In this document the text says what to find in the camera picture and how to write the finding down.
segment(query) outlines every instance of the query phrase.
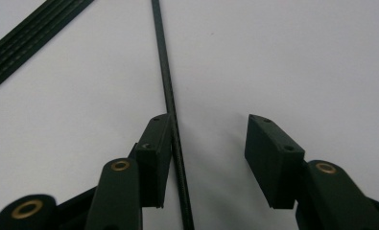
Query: black strip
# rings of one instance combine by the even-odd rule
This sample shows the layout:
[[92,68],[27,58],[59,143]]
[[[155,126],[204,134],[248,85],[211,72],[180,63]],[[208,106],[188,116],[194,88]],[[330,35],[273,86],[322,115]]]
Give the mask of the black strip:
[[178,179],[178,193],[180,200],[180,211],[182,214],[183,229],[195,229],[190,206],[189,190],[186,182],[185,166],[183,164],[182,147],[179,138],[177,111],[175,108],[174,92],[172,90],[171,73],[169,71],[168,54],[166,51],[165,34],[162,25],[161,9],[159,0],[152,0],[154,23],[156,31],[156,42],[158,45],[159,61],[162,73],[165,102],[167,112],[172,119],[172,154],[174,156],[175,169]]
[[48,0],[0,40],[0,84],[93,0]]

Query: gold ring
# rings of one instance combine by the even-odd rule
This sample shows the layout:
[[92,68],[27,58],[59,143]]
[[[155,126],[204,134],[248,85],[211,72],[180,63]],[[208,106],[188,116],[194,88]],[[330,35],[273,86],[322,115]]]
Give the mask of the gold ring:
[[316,167],[318,168],[318,170],[324,172],[324,173],[329,173],[329,174],[334,174],[337,172],[336,168],[330,164],[327,164],[327,163],[318,163],[316,165]]
[[128,169],[130,166],[130,162],[121,160],[121,161],[116,161],[111,164],[111,169],[114,171],[123,171]]
[[[27,206],[30,206],[30,205],[34,205],[34,208],[32,210],[27,211],[27,212],[21,212],[21,209],[23,209]],[[42,208],[42,206],[43,206],[43,202],[40,199],[29,200],[25,203],[22,203],[18,207],[16,207],[12,211],[12,217],[14,219],[25,219],[25,218],[30,217],[33,214],[37,213]]]

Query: brass screw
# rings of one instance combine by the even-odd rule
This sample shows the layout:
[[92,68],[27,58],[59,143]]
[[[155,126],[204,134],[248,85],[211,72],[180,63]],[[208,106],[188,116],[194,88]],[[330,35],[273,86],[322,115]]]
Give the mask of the brass screw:
[[316,165],[317,169],[328,174],[334,174],[337,172],[336,168],[330,164],[320,162]]
[[[21,210],[27,206],[30,206],[30,205],[34,205],[35,207],[30,210],[30,211],[27,211],[27,212],[21,212]],[[18,207],[16,207],[13,211],[12,211],[12,217],[14,219],[25,219],[25,218],[28,218],[30,216],[32,216],[33,214],[37,213],[43,206],[43,202],[40,200],[40,199],[33,199],[33,200],[29,200],[25,203],[22,203],[20,204]]]
[[130,167],[130,162],[121,160],[111,164],[111,169],[114,171],[123,171]]

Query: white tabletop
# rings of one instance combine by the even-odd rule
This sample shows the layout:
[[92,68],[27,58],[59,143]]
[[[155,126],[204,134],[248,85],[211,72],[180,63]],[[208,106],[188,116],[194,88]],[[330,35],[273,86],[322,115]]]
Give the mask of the white tabletop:
[[[0,38],[43,1],[0,0]],[[297,229],[244,158],[250,113],[379,200],[379,0],[161,0],[197,229]],[[97,0],[0,85],[0,211],[94,187],[165,113],[151,1]],[[181,229],[174,168],[144,229]]]

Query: white surface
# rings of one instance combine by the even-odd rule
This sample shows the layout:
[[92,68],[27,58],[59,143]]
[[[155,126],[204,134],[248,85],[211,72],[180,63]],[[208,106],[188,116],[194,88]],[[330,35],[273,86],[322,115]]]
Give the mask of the white surface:
[[[39,4],[0,1],[0,37]],[[244,159],[250,113],[379,200],[379,1],[161,7],[197,229],[296,229]],[[94,186],[163,112],[150,1],[96,1],[0,86],[0,210]],[[144,229],[181,228],[173,176]]]

